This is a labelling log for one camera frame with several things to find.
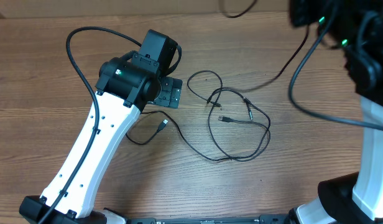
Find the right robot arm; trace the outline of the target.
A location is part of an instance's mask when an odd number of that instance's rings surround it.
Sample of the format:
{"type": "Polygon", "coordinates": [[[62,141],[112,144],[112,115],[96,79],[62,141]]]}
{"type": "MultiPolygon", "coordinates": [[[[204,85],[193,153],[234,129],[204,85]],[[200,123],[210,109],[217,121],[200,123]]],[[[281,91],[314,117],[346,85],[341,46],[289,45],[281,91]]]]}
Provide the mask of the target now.
{"type": "Polygon", "coordinates": [[[317,23],[330,35],[361,97],[362,120],[314,111],[310,116],[362,127],[358,172],[318,184],[318,196],[291,209],[286,223],[383,223],[383,1],[290,1],[294,27],[317,23]]]}

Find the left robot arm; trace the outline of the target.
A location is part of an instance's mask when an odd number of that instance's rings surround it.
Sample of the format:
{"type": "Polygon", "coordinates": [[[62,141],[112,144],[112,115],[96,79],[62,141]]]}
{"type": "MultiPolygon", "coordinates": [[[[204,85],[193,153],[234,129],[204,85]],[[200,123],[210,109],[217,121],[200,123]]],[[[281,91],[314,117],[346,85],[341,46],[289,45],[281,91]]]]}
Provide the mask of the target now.
{"type": "Polygon", "coordinates": [[[19,213],[29,223],[126,223],[95,199],[116,149],[148,104],[176,108],[182,81],[170,74],[182,57],[169,36],[149,30],[136,51],[102,64],[88,118],[57,175],[40,195],[23,199],[19,213]]]}

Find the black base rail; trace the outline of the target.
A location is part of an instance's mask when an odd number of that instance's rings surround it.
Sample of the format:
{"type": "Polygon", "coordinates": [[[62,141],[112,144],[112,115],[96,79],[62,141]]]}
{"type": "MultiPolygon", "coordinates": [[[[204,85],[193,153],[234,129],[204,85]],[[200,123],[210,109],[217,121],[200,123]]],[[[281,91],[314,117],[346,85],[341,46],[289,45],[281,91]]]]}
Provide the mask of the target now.
{"type": "Polygon", "coordinates": [[[126,224],[297,224],[298,221],[286,214],[265,214],[258,217],[225,217],[225,218],[126,218],[123,214],[109,208],[110,211],[126,219],[126,224]]]}

